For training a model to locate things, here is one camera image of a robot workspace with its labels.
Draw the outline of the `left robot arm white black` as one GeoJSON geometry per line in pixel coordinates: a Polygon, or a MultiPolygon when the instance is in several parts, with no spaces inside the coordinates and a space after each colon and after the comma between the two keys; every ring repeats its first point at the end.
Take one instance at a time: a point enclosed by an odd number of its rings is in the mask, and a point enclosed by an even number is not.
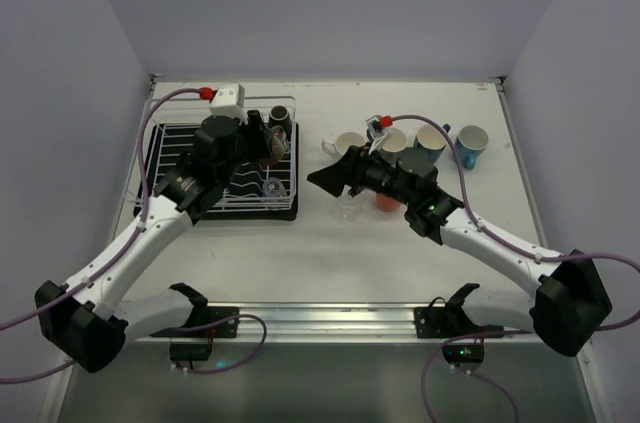
{"type": "Polygon", "coordinates": [[[36,290],[43,336],[85,371],[96,373],[139,338],[165,330],[207,330],[213,323],[208,301],[184,283],[152,298],[123,298],[156,258],[223,198],[242,165],[269,155],[270,139],[257,110],[244,119],[206,118],[191,148],[119,237],[63,284],[47,281],[36,290]]]}

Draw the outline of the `brown cup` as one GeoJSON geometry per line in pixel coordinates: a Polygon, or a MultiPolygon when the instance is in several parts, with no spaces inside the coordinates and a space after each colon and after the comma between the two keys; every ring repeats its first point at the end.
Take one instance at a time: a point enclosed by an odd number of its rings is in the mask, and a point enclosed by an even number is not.
{"type": "Polygon", "coordinates": [[[259,160],[263,167],[277,165],[289,152],[289,141],[285,129],[281,125],[276,125],[269,130],[269,154],[266,158],[259,160]]]}

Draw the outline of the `black cup beige rim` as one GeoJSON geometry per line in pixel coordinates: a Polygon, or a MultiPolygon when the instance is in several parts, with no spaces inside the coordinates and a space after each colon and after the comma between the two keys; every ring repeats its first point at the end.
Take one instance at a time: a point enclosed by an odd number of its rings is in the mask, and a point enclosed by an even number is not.
{"type": "Polygon", "coordinates": [[[280,126],[285,131],[290,131],[292,120],[288,108],[283,105],[273,106],[269,112],[268,123],[270,128],[280,126]]]}

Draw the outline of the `white mug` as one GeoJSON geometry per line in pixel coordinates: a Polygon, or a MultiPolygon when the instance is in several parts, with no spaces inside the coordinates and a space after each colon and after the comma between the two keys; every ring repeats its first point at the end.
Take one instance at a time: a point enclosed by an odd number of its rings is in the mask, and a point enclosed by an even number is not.
{"type": "Polygon", "coordinates": [[[333,160],[342,158],[351,146],[361,147],[367,143],[366,138],[357,132],[345,132],[334,140],[323,140],[321,149],[333,160]]]}

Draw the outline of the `grey mug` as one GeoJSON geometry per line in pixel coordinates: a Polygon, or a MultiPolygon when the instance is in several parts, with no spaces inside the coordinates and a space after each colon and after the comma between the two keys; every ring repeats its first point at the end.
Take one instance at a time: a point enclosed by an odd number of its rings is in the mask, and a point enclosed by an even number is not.
{"type": "Polygon", "coordinates": [[[384,130],[383,143],[379,146],[378,152],[386,157],[395,157],[408,146],[407,135],[394,127],[384,130]]]}

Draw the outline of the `light blue mug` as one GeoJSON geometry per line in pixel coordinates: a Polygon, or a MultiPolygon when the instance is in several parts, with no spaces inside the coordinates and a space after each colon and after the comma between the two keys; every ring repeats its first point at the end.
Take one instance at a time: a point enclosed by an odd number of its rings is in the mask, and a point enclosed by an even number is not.
{"type": "Polygon", "coordinates": [[[456,136],[455,149],[462,167],[473,170],[482,153],[489,145],[489,135],[477,125],[461,128],[456,136]]]}

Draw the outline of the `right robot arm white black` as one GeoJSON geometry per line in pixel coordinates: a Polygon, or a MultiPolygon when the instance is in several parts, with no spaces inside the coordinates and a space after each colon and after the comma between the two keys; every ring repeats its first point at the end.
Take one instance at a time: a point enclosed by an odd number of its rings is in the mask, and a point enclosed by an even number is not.
{"type": "Polygon", "coordinates": [[[612,311],[592,258],[578,250],[563,255],[530,245],[471,216],[466,203],[439,187],[437,177],[422,149],[404,149],[390,163],[367,146],[352,146],[307,180],[334,197],[369,190],[399,202],[418,236],[477,259],[522,289],[522,298],[487,306],[461,301],[461,312],[474,326],[487,326],[499,316],[502,326],[533,332],[564,356],[577,355],[612,311]]]}

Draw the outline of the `orange cup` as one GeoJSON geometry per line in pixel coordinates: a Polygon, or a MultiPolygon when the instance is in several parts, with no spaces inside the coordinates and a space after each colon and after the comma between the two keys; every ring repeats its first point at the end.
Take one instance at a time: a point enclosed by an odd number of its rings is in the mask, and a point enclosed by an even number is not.
{"type": "Polygon", "coordinates": [[[402,206],[400,202],[379,193],[375,194],[375,204],[383,212],[394,212],[402,206]]]}

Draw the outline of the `clear small glass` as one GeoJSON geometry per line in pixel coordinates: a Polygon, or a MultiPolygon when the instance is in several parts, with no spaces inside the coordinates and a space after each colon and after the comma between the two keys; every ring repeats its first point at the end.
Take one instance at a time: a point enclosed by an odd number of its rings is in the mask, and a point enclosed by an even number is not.
{"type": "Polygon", "coordinates": [[[287,190],[281,179],[267,178],[262,185],[262,199],[264,203],[281,203],[287,197],[287,190]]]}

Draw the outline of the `large clear glass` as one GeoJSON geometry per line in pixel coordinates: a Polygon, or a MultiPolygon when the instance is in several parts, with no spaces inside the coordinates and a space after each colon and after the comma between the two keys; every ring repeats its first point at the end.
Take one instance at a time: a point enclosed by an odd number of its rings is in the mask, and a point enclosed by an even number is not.
{"type": "Polygon", "coordinates": [[[363,208],[363,197],[344,194],[336,200],[337,215],[343,221],[354,220],[363,208]]]}

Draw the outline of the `dark blue mug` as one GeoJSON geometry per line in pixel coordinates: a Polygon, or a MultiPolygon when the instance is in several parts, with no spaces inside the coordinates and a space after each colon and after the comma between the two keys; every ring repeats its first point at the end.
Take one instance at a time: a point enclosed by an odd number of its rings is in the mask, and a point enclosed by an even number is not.
{"type": "Polygon", "coordinates": [[[447,139],[429,124],[423,125],[416,131],[412,145],[413,148],[425,150],[432,163],[439,160],[447,146],[447,139]]]}

